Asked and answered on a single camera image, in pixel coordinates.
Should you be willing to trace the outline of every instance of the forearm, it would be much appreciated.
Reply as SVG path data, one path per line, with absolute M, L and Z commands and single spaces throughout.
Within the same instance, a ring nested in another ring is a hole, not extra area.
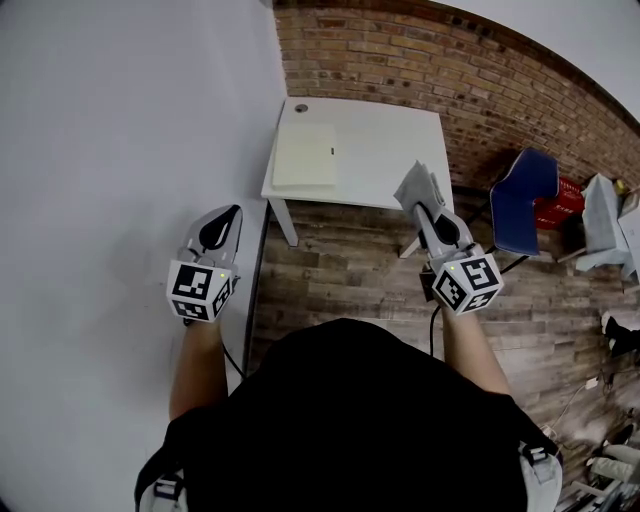
M 474 313 L 455 316 L 447 307 L 444 317 L 444 360 L 485 391 L 509 395 L 507 378 L 491 350 Z
M 169 417 L 214 405 L 228 396 L 220 322 L 194 322 L 187 328 L 171 390 Z

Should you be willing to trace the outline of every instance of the chair leg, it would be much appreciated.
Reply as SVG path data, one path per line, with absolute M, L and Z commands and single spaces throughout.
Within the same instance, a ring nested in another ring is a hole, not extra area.
M 509 270 L 511 270 L 513 267 L 517 267 L 518 265 L 520 265 L 520 263 L 522 263 L 524 260 L 528 259 L 529 256 L 520 256 L 516 261 L 514 261 L 511 265 L 507 265 L 505 267 L 504 270 L 501 270 L 500 273 L 501 274 L 506 274 L 507 272 L 509 272 Z
M 473 213 L 471 215 L 471 217 L 469 217 L 466 220 L 467 226 L 469 226 L 474 220 L 476 220 L 478 217 L 480 217 L 480 215 L 482 215 L 482 213 L 489 207 L 489 205 L 491 204 L 491 200 L 487 201 L 486 203 L 484 203 L 480 208 L 478 208 L 475 213 Z

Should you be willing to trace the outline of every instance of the black t-shirt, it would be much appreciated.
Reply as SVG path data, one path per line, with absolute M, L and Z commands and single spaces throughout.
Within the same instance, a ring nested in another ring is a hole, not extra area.
M 173 421 L 136 501 L 183 468 L 190 512 L 524 511 L 520 441 L 557 452 L 511 397 L 384 329 L 337 320 L 286 336 L 224 403 Z

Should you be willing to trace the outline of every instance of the chair seat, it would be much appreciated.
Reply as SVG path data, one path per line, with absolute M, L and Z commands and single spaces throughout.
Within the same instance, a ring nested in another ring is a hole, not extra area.
M 528 256 L 540 254 L 533 201 L 493 190 L 491 217 L 493 243 L 498 249 Z

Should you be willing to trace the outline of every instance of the brick wall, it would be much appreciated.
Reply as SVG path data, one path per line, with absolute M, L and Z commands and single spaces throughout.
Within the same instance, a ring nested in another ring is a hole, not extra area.
M 276 4 L 289 95 L 438 112 L 454 185 L 488 188 L 529 146 L 580 183 L 601 172 L 640 185 L 638 122 L 584 73 L 518 33 L 421 0 Z

